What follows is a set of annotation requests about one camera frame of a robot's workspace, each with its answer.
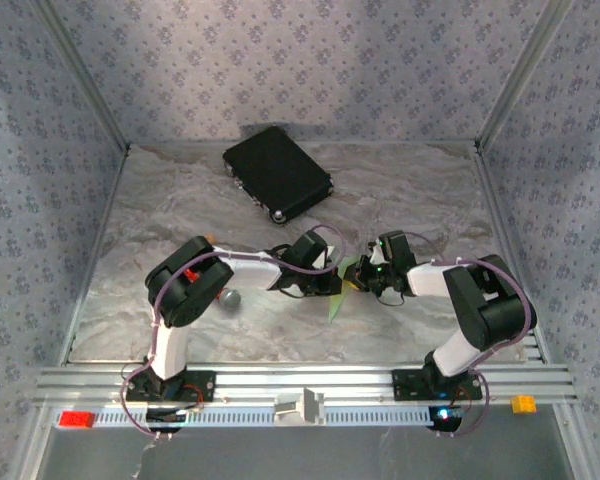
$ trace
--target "yellow block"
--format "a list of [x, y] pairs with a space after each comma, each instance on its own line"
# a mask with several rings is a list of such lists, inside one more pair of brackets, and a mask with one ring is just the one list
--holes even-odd
[[532, 396], [518, 395], [511, 398], [513, 413], [536, 413], [536, 401]]

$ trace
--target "marble surface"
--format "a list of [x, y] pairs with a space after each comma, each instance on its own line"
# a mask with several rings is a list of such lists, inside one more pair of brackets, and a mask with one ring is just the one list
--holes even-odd
[[[151, 314], [145, 276], [194, 235], [212, 232], [219, 246], [254, 251], [330, 223], [345, 235], [348, 255], [393, 229], [427, 236], [449, 258], [496, 251], [463, 144], [302, 144], [333, 175], [336, 190], [284, 227], [234, 186], [221, 158], [228, 146], [132, 146], [71, 361], [130, 361], [146, 354]], [[410, 240], [418, 260], [435, 255], [423, 241]], [[190, 361], [419, 362], [457, 328], [450, 301], [440, 298], [407, 299], [392, 308], [352, 291], [329, 323], [326, 298], [241, 293], [237, 312], [215, 304], [191, 326]], [[491, 361], [514, 360], [524, 360], [521, 346]]]

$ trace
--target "metal ball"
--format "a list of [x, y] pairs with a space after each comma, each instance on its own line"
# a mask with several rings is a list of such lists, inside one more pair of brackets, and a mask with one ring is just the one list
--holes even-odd
[[227, 308], [229, 310], [235, 310], [240, 306], [240, 302], [242, 301], [242, 297], [240, 296], [240, 292], [237, 290], [225, 289], [220, 294], [218, 298], [220, 305], [223, 308]]

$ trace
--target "white bracket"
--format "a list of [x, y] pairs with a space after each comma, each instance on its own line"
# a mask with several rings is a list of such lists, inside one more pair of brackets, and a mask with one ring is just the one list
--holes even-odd
[[280, 396], [274, 405], [273, 424], [278, 426], [324, 425], [324, 394], [305, 388], [300, 395]]

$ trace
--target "patterned wallpaper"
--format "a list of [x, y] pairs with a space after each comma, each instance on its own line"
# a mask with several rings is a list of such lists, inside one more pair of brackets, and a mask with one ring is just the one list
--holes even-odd
[[470, 139], [545, 0], [52, 1], [128, 141]]
[[0, 478], [120, 160], [94, 118], [28, 4], [0, 0]]
[[487, 161], [600, 456], [600, 0], [576, 0]]

